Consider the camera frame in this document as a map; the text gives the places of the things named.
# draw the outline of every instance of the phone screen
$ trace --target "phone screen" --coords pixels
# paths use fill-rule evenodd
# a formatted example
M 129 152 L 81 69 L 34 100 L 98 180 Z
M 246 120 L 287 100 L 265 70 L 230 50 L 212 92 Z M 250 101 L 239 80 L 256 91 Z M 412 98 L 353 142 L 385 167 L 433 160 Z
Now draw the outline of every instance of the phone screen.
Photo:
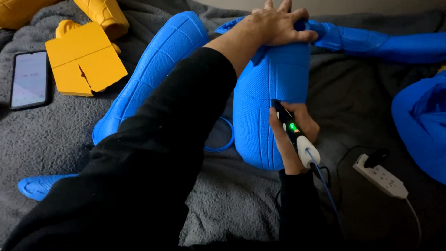
M 44 104 L 46 86 L 46 51 L 17 55 L 12 82 L 11 109 Z

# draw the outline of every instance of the smartphone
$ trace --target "smartphone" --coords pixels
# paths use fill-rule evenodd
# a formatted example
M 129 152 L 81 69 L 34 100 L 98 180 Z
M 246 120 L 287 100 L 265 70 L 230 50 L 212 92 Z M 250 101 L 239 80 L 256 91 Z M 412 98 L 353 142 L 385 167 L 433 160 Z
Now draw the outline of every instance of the smartphone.
M 29 109 L 49 104 L 49 66 L 46 51 L 16 55 L 9 102 L 10 109 Z

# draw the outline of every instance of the yellow 3d printed part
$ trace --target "yellow 3d printed part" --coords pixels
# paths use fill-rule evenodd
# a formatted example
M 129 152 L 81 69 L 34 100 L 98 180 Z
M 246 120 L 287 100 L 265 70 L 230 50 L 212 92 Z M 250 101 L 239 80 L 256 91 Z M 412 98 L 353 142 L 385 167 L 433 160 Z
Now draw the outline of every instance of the yellow 3d printed part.
M 63 20 L 45 43 L 59 92 L 93 96 L 127 75 L 115 48 L 95 22 L 79 26 Z
M 128 21 L 116 0 L 74 0 L 88 17 L 101 25 L 110 40 L 117 39 L 128 31 Z
M 0 27 L 20 29 L 41 8 L 61 0 L 0 0 Z

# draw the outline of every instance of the black sleeve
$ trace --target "black sleeve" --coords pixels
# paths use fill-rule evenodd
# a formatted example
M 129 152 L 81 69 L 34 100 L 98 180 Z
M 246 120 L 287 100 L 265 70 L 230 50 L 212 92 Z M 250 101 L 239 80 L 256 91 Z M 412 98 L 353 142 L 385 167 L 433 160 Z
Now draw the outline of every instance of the black sleeve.
M 296 245 L 324 247 L 331 237 L 320 207 L 319 194 L 314 187 L 313 173 L 286 175 L 279 171 L 281 207 L 279 240 L 284 249 L 295 250 Z
M 133 117 L 102 140 L 78 177 L 57 182 L 3 251 L 177 246 L 204 142 L 237 76 L 221 53 L 180 61 Z

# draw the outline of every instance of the dark gray blanket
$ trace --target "dark gray blanket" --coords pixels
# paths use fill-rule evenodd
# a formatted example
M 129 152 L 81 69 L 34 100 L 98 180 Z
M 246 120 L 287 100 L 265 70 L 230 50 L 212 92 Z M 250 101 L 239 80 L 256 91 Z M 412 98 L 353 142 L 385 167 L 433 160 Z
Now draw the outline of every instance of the dark gray blanket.
M 46 107 L 18 112 L 9 112 L 7 108 L 14 55 L 44 50 L 44 42 L 54 37 L 61 20 L 72 19 L 81 24 L 90 21 L 72 1 L 42 9 L 29 26 L 14 34 L 0 53 L 0 245 L 36 204 L 18 192 L 17 182 L 28 176 L 82 170 L 93 145 L 93 126 L 126 84 L 147 44 L 169 17 L 186 10 L 195 11 L 213 35 L 218 25 L 246 14 L 191 0 L 119 2 L 130 23 L 130 31 L 116 44 L 122 50 L 120 58 L 129 75 L 95 97 L 64 96 L 55 91 L 53 103 Z M 405 17 L 360 14 L 314 19 L 390 34 L 435 32 L 445 28 L 442 11 Z M 0 33 L 0 45 L 9 37 L 10 33 L 4 36 Z M 391 154 L 385 167 L 405 182 L 423 234 L 429 238 L 446 223 L 445 187 L 425 175 L 408 156 L 390 116 L 390 101 L 403 87 L 433 75 L 438 66 L 380 63 L 320 49 L 314 49 L 313 53 L 307 104 L 321 126 L 317 148 L 323 163 L 331 170 L 335 197 L 338 197 L 339 184 L 335 166 L 348 148 L 357 144 L 386 147 Z M 223 115 L 231 118 L 231 112 L 232 98 Z M 227 126 L 219 121 L 208 145 L 223 145 L 229 137 Z M 370 153 L 353 150 L 340 165 L 344 195 L 341 217 L 347 238 L 370 240 L 388 236 L 396 246 L 412 246 L 416 242 L 416 225 L 405 202 L 389 198 L 351 167 L 363 152 Z M 316 185 L 320 188 L 321 184 L 316 181 Z M 203 170 L 186 202 L 190 212 L 179 243 L 205 244 L 233 236 L 277 240 L 274 196 L 278 189 L 276 172 L 243 163 L 234 147 L 219 154 L 206 153 Z M 321 199 L 328 205 L 323 191 Z

